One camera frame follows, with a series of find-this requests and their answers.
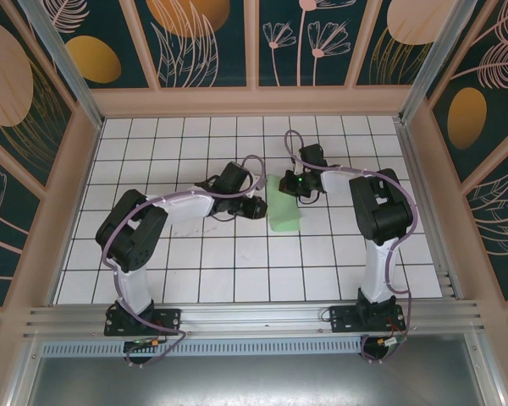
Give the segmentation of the green paper sheet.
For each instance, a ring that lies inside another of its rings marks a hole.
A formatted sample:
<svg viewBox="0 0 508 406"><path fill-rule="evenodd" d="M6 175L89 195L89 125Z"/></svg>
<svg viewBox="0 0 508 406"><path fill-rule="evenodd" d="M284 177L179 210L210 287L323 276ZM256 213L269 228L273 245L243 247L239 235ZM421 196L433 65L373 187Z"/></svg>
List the green paper sheet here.
<svg viewBox="0 0 508 406"><path fill-rule="evenodd" d="M279 177L267 176L268 223L275 233L298 232L301 225L301 212L295 197L279 191Z"/></svg>

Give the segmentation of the aluminium frame post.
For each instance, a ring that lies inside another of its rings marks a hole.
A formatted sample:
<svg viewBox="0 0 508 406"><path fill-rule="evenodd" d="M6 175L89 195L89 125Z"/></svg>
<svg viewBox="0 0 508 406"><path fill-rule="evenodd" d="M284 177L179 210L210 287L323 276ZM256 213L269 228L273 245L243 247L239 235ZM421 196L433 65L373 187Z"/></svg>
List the aluminium frame post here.
<svg viewBox="0 0 508 406"><path fill-rule="evenodd" d="M483 0L456 0L450 9L399 111L399 124L402 126L408 125L413 119L462 31L467 23L473 20L472 15L479 1Z"/></svg>
<svg viewBox="0 0 508 406"><path fill-rule="evenodd" d="M75 66L59 33L53 27L47 12L39 0L18 0L27 19L32 23L37 35L41 38L45 48L56 62L58 70L63 74L69 88L74 92L77 101L85 111L91 123L97 130L102 128L102 114L92 96L91 90Z"/></svg>

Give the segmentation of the long aluminium mounting rail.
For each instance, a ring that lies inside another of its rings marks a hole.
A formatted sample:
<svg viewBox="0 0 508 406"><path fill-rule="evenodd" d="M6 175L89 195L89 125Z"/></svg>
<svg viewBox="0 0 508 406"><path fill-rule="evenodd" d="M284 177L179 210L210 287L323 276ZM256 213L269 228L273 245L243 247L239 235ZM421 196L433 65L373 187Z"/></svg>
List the long aluminium mounting rail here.
<svg viewBox="0 0 508 406"><path fill-rule="evenodd" d="M328 308L334 302L177 304L180 328L192 339L327 337ZM105 305L55 305L30 309L21 327L24 337L104 338ZM485 323L472 300L417 299L407 324L411 335L481 332Z"/></svg>

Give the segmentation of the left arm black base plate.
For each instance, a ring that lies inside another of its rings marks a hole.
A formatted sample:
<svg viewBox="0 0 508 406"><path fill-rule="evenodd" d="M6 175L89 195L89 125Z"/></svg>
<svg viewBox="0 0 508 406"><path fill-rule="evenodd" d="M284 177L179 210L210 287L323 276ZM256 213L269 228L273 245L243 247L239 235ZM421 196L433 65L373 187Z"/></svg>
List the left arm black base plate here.
<svg viewBox="0 0 508 406"><path fill-rule="evenodd" d="M155 326L173 329L171 335L176 335L180 327L181 310L149 308L140 314L140 318ZM106 337L148 337L164 335L158 329L139 322L134 316L121 308L113 307L106 312L106 321L103 328Z"/></svg>

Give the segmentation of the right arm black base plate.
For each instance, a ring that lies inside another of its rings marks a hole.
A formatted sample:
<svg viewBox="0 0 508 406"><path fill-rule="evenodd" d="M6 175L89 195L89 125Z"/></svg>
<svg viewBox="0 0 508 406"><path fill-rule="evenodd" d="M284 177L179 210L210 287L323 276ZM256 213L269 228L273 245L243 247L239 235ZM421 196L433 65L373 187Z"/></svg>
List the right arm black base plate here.
<svg viewBox="0 0 508 406"><path fill-rule="evenodd" d="M331 306L329 323L332 332L403 332L406 329L406 320L400 305L363 315L352 305Z"/></svg>

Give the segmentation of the aluminium side rail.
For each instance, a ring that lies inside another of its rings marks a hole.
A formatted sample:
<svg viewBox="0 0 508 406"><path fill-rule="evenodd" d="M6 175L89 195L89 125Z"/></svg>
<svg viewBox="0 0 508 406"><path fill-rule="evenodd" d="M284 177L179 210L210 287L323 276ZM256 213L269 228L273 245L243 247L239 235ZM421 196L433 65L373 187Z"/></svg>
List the aluminium side rail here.
<svg viewBox="0 0 508 406"><path fill-rule="evenodd" d="M413 137L404 124L397 123L395 128L443 297L463 299L462 289Z"/></svg>

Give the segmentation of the grey metal sheet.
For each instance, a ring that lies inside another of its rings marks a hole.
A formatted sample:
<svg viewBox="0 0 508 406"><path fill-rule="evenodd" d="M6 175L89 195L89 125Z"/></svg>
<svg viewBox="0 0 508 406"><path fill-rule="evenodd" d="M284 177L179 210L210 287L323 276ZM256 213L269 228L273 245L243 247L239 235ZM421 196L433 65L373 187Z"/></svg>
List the grey metal sheet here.
<svg viewBox="0 0 508 406"><path fill-rule="evenodd" d="M29 406L484 406L466 363L370 365L357 355L44 359Z"/></svg>

